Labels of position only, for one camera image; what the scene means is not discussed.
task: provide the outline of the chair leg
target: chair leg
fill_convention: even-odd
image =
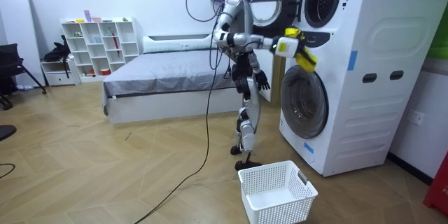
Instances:
[[[42,94],[46,94],[47,90],[39,83],[38,80],[36,80],[36,78],[28,71],[28,69],[26,69],[23,65],[20,65],[21,67],[23,67],[23,69],[27,72],[27,74],[29,75],[29,77],[31,77],[33,79],[33,81],[35,83],[37,83],[37,85],[39,85],[39,87],[42,89]]]
[[[11,101],[1,93],[0,93],[0,104],[3,105],[3,110],[8,110],[14,107]]]

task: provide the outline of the mattress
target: mattress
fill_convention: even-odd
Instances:
[[[214,77],[209,53],[208,50],[194,50],[140,55],[104,79],[104,94],[110,98],[209,90]],[[212,50],[211,55],[214,66],[216,50]],[[214,89],[235,87],[232,79],[224,78],[228,60],[228,56],[223,55]]]

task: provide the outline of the green wall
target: green wall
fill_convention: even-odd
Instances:
[[[448,5],[428,51],[429,58],[448,60]]]

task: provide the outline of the blue sticker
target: blue sticker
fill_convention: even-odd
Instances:
[[[349,60],[349,68],[347,71],[351,71],[355,69],[356,56],[358,56],[358,51],[351,51],[350,60]]]
[[[314,150],[313,148],[311,148],[311,146],[309,146],[307,143],[305,143],[303,146],[305,146],[305,148],[312,154],[314,154]]]

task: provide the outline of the dryer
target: dryer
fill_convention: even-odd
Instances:
[[[280,130],[320,174],[384,163],[447,0],[297,0],[314,73],[286,62]]]

